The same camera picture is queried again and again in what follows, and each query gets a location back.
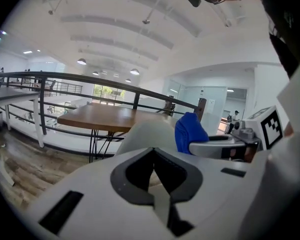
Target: black metal railing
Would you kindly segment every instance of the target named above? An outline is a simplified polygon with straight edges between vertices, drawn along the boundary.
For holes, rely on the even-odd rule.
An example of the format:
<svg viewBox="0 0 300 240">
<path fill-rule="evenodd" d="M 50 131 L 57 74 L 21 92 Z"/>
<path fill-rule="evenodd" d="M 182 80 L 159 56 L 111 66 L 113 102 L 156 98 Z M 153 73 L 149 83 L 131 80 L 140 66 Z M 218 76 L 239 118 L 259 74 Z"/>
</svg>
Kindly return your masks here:
<svg viewBox="0 0 300 240">
<path fill-rule="evenodd" d="M 0 77 L 4 78 L 4 82 L 0 83 L 1 86 L 13 87 L 13 88 L 18 88 L 18 89 L 28 89 L 28 90 L 39 93 L 39 96 L 40 96 L 39 97 L 39 104 L 40 104 L 39 115 L 40 115 L 40 119 L 41 119 L 40 126 L 42 128 L 42 132 L 44 135 L 47 134 L 47 129 L 50 129 L 50 130 L 54 130 L 54 131 L 66 133 L 66 134 L 85 136 L 85 137 L 91 136 L 89 133 L 74 132 L 74 131 L 59 129 L 56 127 L 51 127 L 51 126 L 46 125 L 45 118 L 51 118 L 51 119 L 55 120 L 58 117 L 51 115 L 51 114 L 45 114 L 44 105 L 48 105 L 48 106 L 51 106 L 54 108 L 59 107 L 59 108 L 64 108 L 64 109 L 69 109 L 69 110 L 76 109 L 76 107 L 72 107 L 72 106 L 66 106 L 66 105 L 61 105 L 61 104 L 56 104 L 56 103 L 51 103 L 51 102 L 45 102 L 45 97 L 54 96 L 54 95 L 57 96 L 58 94 L 59 95 L 78 96 L 78 97 L 82 97 L 82 98 L 89 98 L 92 100 L 97 100 L 99 102 L 106 102 L 106 103 L 111 103 L 111 104 L 131 105 L 133 109 L 142 107 L 142 108 L 151 109 L 151 110 L 153 110 L 153 112 L 160 111 L 160 112 L 170 113 L 171 115 L 173 115 L 173 114 L 183 115 L 184 113 L 169 110 L 169 109 L 159 108 L 159 107 L 141 105 L 141 104 L 139 104 L 140 95 L 144 95 L 144 96 L 148 96 L 151 98 L 156 98 L 156 99 L 163 100 L 166 102 L 185 106 L 187 108 L 194 109 L 194 112 L 197 114 L 199 114 L 200 110 L 202 109 L 193 104 L 190 104 L 190 103 L 187 103 L 187 102 L 184 102 L 181 100 L 177 100 L 177 99 L 165 96 L 160 93 L 156 93 L 156 92 L 149 91 L 146 89 L 141 89 L 139 87 L 131 86 L 131 85 L 120 83 L 120 82 L 95 78 L 95 77 L 91 77 L 91 76 L 68 74 L 68 73 L 56 73 L 56 72 L 13 72 L 13 73 L 2 73 L 2 74 L 0 74 Z M 10 81 L 10 79 L 17 79 L 17 80 L 21 79 L 21 82 L 20 81 Z M 125 90 L 127 92 L 135 93 L 134 101 L 132 103 L 132 102 L 126 102 L 126 101 L 122 101 L 122 100 L 113 100 L 113 99 L 109 99 L 109 98 L 83 94 L 82 93 L 82 87 L 83 87 L 82 85 L 70 84 L 70 83 L 55 81 L 55 80 L 51 80 L 51 79 L 77 81 L 77 82 L 81 82 L 81 83 L 107 86 L 107 87 L 111 87 L 111 88 Z M 23 108 L 21 106 L 15 105 L 15 104 L 12 104 L 11 106 L 15 107 L 17 109 L 26 111 L 28 113 L 33 113 L 33 111 L 31 109 Z M 26 122 L 34 123 L 33 121 L 23 118 L 22 116 L 17 115 L 15 113 L 11 113 L 10 111 L 9 111 L 9 114 L 15 116 L 16 118 L 24 120 Z M 118 136 L 115 136 L 113 138 L 115 140 L 124 139 L 124 137 L 121 137 L 121 136 L 122 136 L 122 134 L 119 134 Z M 106 139 L 108 136 L 98 135 L 97 137 L 99 139 Z"/>
</svg>

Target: blue towel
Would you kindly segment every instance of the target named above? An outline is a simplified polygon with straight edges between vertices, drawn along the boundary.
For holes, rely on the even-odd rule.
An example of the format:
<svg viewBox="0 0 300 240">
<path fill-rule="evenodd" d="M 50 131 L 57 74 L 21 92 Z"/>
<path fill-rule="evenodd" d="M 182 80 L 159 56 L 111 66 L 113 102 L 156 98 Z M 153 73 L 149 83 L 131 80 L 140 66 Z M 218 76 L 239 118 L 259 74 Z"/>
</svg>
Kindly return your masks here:
<svg viewBox="0 0 300 240">
<path fill-rule="evenodd" d="M 178 152 L 190 154 L 189 144 L 192 142 L 208 142 L 209 136 L 201 126 L 195 113 L 187 112 L 175 125 L 175 143 Z"/>
</svg>

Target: wooden table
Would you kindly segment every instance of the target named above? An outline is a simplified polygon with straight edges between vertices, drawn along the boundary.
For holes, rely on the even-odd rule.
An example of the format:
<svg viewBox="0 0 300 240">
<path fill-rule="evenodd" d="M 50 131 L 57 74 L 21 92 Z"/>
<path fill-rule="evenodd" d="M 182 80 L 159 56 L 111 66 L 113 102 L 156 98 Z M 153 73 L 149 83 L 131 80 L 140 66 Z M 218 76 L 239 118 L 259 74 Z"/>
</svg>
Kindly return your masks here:
<svg viewBox="0 0 300 240">
<path fill-rule="evenodd" d="M 90 156 L 92 156 L 92 152 L 94 152 L 94 150 L 95 155 L 97 155 L 97 139 L 99 131 L 109 132 L 108 138 L 103 144 L 105 145 L 105 143 L 109 140 L 108 146 L 104 152 L 105 154 L 115 133 L 127 133 L 135 124 L 144 121 L 161 121 L 171 125 L 172 127 L 175 127 L 177 122 L 175 118 L 166 114 L 119 106 L 109 106 L 99 103 L 90 103 L 82 106 L 58 117 L 57 119 L 58 124 L 61 125 L 91 129 Z"/>
<path fill-rule="evenodd" d="M 13 88 L 0 88 L 0 106 L 5 106 L 5 118 L 8 130 L 11 130 L 10 120 L 9 120 L 9 104 L 30 101 L 33 100 L 33 118 L 35 124 L 36 135 L 38 137 L 39 145 L 41 148 L 44 147 L 43 136 L 40 132 L 39 123 L 39 110 L 38 110 L 38 92 L 26 91 L 26 90 L 16 90 Z M 14 181 L 6 172 L 3 163 L 0 161 L 0 173 L 3 177 L 11 184 L 14 185 Z"/>
</svg>

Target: wooden floor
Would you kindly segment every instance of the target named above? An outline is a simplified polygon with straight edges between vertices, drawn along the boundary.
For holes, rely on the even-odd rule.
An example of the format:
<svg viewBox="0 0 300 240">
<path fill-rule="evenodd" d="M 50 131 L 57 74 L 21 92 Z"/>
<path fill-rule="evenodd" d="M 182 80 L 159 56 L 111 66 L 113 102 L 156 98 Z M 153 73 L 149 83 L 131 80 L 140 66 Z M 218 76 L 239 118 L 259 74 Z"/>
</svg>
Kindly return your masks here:
<svg viewBox="0 0 300 240">
<path fill-rule="evenodd" d="M 40 148 L 37 141 L 6 129 L 0 132 L 0 159 L 15 182 L 11 186 L 0 180 L 2 192 L 21 210 L 53 184 L 89 162 L 87 156 Z"/>
</svg>

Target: blue cloth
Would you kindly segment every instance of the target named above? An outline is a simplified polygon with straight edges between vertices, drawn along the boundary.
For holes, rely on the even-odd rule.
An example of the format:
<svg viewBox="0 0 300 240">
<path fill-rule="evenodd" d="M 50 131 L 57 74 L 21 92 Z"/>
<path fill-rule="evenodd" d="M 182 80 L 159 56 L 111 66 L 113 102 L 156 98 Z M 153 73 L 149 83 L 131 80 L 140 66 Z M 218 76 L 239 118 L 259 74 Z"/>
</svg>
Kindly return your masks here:
<svg viewBox="0 0 300 240">
<path fill-rule="evenodd" d="M 201 126 L 195 113 L 187 112 L 175 125 L 175 143 L 178 152 L 190 154 L 189 144 L 192 142 L 208 142 L 209 136 Z"/>
</svg>

